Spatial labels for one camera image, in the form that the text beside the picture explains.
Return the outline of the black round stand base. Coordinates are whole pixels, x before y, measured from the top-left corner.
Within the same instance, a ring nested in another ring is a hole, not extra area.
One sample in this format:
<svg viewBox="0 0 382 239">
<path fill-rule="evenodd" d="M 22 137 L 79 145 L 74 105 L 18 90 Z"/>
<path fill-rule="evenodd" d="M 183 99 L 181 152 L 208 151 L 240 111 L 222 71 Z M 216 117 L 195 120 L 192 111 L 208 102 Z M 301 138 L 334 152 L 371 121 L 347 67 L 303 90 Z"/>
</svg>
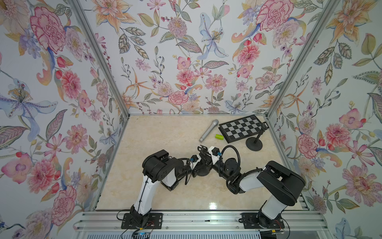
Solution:
<svg viewBox="0 0 382 239">
<path fill-rule="evenodd" d="M 263 143 L 260 139 L 250 137 L 246 140 L 246 146 L 251 151 L 260 151 L 263 148 Z"/>
</svg>

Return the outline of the black stand pole with clip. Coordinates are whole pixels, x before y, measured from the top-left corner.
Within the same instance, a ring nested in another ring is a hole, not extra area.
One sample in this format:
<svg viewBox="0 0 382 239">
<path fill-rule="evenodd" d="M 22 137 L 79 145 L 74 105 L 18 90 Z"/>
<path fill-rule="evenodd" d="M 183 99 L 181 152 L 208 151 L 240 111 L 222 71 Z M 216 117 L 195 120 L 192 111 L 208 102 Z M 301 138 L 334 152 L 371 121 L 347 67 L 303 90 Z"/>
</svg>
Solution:
<svg viewBox="0 0 382 239">
<path fill-rule="evenodd" d="M 261 123 L 261 126 L 260 126 L 260 130 L 259 130 L 259 133 L 257 134 L 256 138 L 255 138 L 255 143 L 257 143 L 259 140 L 260 140 L 260 137 L 261 135 L 269 129 L 269 126 L 267 124 L 267 122 L 262 122 Z"/>
</svg>

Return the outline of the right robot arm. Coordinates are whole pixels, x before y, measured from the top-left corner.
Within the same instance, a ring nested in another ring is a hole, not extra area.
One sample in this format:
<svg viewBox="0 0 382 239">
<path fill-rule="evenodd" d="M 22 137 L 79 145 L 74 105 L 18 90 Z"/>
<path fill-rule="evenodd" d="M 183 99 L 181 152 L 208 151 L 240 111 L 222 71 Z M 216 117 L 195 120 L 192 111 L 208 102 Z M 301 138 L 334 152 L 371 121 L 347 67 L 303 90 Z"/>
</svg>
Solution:
<svg viewBox="0 0 382 239">
<path fill-rule="evenodd" d="M 238 150 L 226 146 L 222 151 L 214 146 L 200 145 L 199 156 L 207 173 L 215 170 L 226 181 L 227 189 L 234 195 L 257 188 L 265 188 L 271 196 L 258 212 L 243 213 L 239 220 L 246 229 L 283 229 L 282 212 L 294 206 L 305 187 L 305 180 L 298 174 L 275 161 L 269 161 L 264 168 L 241 173 L 241 158 Z"/>
</svg>

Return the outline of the silver microphone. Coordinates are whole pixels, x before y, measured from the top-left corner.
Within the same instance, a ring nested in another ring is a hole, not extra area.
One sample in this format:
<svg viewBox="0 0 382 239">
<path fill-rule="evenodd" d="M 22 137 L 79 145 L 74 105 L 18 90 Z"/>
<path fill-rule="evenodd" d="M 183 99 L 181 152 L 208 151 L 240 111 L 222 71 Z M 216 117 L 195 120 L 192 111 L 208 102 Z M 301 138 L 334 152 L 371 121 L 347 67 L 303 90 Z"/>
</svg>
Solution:
<svg viewBox="0 0 382 239">
<path fill-rule="evenodd" d="M 203 135 L 200 137 L 199 142 L 202 143 L 218 124 L 219 124 L 219 121 L 217 119 L 214 119 L 211 125 L 205 130 Z"/>
</svg>

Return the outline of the green cylinder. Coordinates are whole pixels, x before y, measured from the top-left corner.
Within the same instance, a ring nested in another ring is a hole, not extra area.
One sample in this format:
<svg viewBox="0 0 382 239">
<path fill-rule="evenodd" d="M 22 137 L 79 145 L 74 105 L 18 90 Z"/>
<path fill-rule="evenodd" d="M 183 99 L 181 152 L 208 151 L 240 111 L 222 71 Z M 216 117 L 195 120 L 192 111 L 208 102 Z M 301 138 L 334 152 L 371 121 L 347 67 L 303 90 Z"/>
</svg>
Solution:
<svg viewBox="0 0 382 239">
<path fill-rule="evenodd" d="M 216 139 L 219 139 L 219 140 L 224 140 L 224 136 L 220 135 L 220 134 L 216 134 L 215 135 L 215 138 Z"/>
</svg>

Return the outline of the black checkered chess box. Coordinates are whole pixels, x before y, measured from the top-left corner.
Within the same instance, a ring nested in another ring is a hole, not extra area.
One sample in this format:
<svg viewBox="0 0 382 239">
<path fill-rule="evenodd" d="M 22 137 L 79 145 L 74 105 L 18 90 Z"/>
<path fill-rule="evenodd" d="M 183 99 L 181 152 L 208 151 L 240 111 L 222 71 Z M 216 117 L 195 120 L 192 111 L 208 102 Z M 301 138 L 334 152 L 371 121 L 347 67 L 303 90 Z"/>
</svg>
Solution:
<svg viewBox="0 0 382 239">
<path fill-rule="evenodd" d="M 218 129 L 227 143 L 233 143 L 247 137 L 253 137 L 259 133 L 261 121 L 256 115 L 250 115 L 239 119 L 219 124 Z"/>
</svg>

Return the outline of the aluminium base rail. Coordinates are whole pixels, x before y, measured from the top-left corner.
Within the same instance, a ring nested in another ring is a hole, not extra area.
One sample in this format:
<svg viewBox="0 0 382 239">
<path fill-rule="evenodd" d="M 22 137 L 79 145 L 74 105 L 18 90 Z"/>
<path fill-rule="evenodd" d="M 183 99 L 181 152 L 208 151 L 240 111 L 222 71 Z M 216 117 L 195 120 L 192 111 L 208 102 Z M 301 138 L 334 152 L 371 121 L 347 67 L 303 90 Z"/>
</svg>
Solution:
<svg viewBox="0 0 382 239">
<path fill-rule="evenodd" d="M 83 213 L 74 224 L 77 239 L 331 239 L 315 211 L 284 211 L 271 228 L 254 223 L 254 211 L 154 211 L 146 226 L 124 219 L 126 212 Z"/>
</svg>

